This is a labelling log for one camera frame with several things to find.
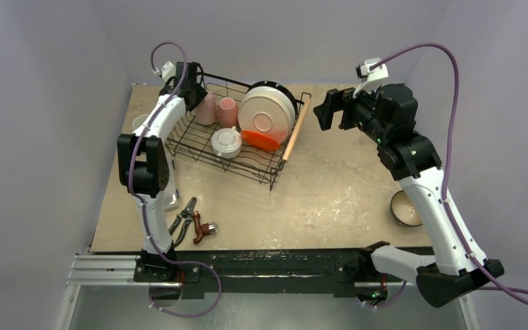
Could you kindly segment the light pink mug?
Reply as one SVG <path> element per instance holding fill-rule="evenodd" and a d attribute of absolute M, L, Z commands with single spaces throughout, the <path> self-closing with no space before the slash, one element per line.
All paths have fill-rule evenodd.
<path fill-rule="evenodd" d="M 194 112 L 197 124 L 204 126 L 214 124 L 217 121 L 217 100 L 215 95 L 209 91 L 195 107 Z"/>

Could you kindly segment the white enamel mug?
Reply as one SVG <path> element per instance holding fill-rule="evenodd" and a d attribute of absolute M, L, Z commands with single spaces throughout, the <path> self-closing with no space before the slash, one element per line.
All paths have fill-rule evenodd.
<path fill-rule="evenodd" d="M 222 128 L 211 137 L 213 153 L 223 159 L 232 159 L 239 155 L 242 148 L 242 138 L 237 128 Z"/>

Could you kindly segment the green mug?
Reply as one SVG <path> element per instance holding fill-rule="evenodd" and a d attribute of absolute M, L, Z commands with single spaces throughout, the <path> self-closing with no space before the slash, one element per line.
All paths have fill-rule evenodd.
<path fill-rule="evenodd" d="M 139 115 L 132 121 L 132 129 L 136 131 L 141 125 L 143 125 L 148 118 L 148 114 Z"/>

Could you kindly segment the red rimmed plate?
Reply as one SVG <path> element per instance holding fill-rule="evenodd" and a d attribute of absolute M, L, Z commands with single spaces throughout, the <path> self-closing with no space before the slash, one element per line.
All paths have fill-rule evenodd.
<path fill-rule="evenodd" d="M 271 87 L 271 88 L 277 89 L 282 94 L 288 97 L 289 101 L 291 102 L 294 108 L 295 116 L 299 114 L 298 104 L 300 103 L 300 101 L 294 97 L 293 93 L 290 90 L 288 90 L 286 86 L 278 82 L 271 81 L 271 80 L 263 80 L 263 81 L 259 81 L 251 85 L 250 88 L 247 90 L 247 93 L 251 92 L 252 90 L 255 90 L 258 87 Z"/>

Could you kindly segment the orange plate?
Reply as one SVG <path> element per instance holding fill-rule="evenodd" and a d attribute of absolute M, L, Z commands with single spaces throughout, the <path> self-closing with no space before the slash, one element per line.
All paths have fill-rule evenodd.
<path fill-rule="evenodd" d="M 277 151 L 281 147 L 276 140 L 256 131 L 242 130 L 240 135 L 244 142 L 264 151 Z"/>

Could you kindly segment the dark ceramic bowl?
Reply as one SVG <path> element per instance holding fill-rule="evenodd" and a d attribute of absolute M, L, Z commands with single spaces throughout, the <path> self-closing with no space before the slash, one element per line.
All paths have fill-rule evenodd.
<path fill-rule="evenodd" d="M 390 211 L 394 219 L 404 226 L 422 226 L 422 220 L 408 195 L 400 190 L 390 200 Z"/>

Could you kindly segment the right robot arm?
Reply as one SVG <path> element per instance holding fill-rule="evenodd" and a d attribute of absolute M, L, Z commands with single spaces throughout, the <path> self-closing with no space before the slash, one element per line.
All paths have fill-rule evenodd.
<path fill-rule="evenodd" d="M 380 241 L 362 248 L 358 269 L 369 280 L 390 274 L 417 286 L 423 299 L 440 308 L 488 283 L 485 273 L 502 276 L 497 259 L 488 259 L 459 215 L 449 217 L 450 193 L 433 143 L 415 130 L 418 102 L 403 84 L 359 94 L 354 88 L 330 89 L 314 108 L 320 128 L 331 128 L 342 111 L 340 129 L 357 128 L 377 145 L 380 162 L 407 194 L 426 229 L 434 254 L 413 254 Z"/>

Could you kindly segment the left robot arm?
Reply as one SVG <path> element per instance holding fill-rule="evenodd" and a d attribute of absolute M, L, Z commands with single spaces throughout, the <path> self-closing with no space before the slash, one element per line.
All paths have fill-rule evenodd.
<path fill-rule="evenodd" d="M 198 62 L 165 63 L 160 74 L 165 85 L 152 112 L 132 133 L 117 139 L 120 183 L 136 202 L 144 232 L 143 248 L 135 260 L 135 282 L 170 281 L 178 273 L 166 223 L 166 198 L 175 193 L 164 143 L 177 122 L 205 98 L 207 92 L 198 79 L 203 72 Z"/>

